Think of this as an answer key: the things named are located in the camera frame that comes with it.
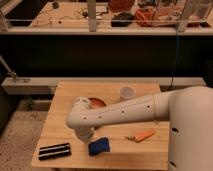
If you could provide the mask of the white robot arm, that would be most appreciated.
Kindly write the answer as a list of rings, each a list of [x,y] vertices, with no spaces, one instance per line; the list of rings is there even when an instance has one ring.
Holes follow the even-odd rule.
[[[170,122],[168,171],[213,171],[213,88],[193,86],[98,109],[78,97],[66,124],[86,142],[94,127],[151,120]]]

